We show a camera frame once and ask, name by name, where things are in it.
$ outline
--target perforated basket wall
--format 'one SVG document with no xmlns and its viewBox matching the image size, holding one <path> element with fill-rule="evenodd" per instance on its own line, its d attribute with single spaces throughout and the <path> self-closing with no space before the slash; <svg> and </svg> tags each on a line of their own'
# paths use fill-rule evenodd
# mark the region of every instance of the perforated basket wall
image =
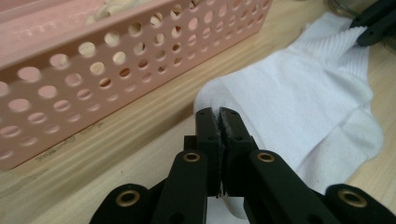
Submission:
<svg viewBox="0 0 396 224">
<path fill-rule="evenodd" d="M 153 1 L 21 50 L 0 65 L 0 169 L 21 164 L 258 32 L 270 4 Z"/>
</svg>

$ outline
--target wooden table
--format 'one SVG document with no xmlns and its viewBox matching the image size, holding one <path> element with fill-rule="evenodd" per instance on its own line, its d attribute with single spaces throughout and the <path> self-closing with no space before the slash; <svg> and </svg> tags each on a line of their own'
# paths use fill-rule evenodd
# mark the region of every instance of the wooden table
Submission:
<svg viewBox="0 0 396 224">
<path fill-rule="evenodd" d="M 25 164 L 0 173 L 0 223 L 89 223 L 106 195 L 125 183 L 165 178 L 183 136 L 194 134 L 192 102 L 210 79 L 285 48 L 328 10 L 319 0 L 275 0 L 262 30 Z M 371 48 L 373 113 L 381 153 L 350 180 L 396 213 L 396 55 Z"/>
</svg>

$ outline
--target wooden surface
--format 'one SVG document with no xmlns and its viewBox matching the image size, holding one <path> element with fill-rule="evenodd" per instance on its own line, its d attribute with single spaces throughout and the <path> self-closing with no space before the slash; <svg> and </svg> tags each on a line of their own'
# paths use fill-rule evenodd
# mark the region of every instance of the wooden surface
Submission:
<svg viewBox="0 0 396 224">
<path fill-rule="evenodd" d="M 106 195 L 125 183 L 147 188 L 166 177 L 183 136 L 194 134 L 192 102 L 208 80 L 289 45 L 328 10 L 319 0 L 275 0 L 262 30 L 125 106 L 25 164 L 0 173 L 0 223 L 89 223 Z M 373 113 L 384 149 L 349 184 L 396 213 L 396 55 L 371 48 Z"/>
</svg>

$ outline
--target basket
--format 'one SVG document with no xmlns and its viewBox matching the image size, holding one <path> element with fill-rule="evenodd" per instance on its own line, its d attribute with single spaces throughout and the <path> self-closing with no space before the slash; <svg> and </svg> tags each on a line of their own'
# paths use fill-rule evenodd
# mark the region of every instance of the basket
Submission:
<svg viewBox="0 0 396 224">
<path fill-rule="evenodd" d="M 48 2 L 38 12 L 0 15 L 8 30 L 0 46 L 2 170 L 257 33 L 272 0 L 152 1 L 90 26 L 84 20 L 102 1 Z M 11 35 L 50 19 L 54 32 Z M 10 25 L 18 20 L 29 23 Z"/>
</svg>

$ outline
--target tabletop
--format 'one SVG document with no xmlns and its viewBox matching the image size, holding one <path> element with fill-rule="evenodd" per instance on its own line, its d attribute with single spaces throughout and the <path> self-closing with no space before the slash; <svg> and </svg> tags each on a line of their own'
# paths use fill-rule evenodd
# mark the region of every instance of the tabletop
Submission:
<svg viewBox="0 0 396 224">
<path fill-rule="evenodd" d="M 184 135 L 194 134 L 192 103 L 210 79 L 289 45 L 328 11 L 319 0 L 275 0 L 262 29 L 26 163 L 0 173 L 0 223 L 89 223 L 115 187 L 150 188 L 164 179 Z M 384 134 L 380 154 L 347 181 L 396 213 L 396 54 L 371 47 L 372 111 Z"/>
</svg>

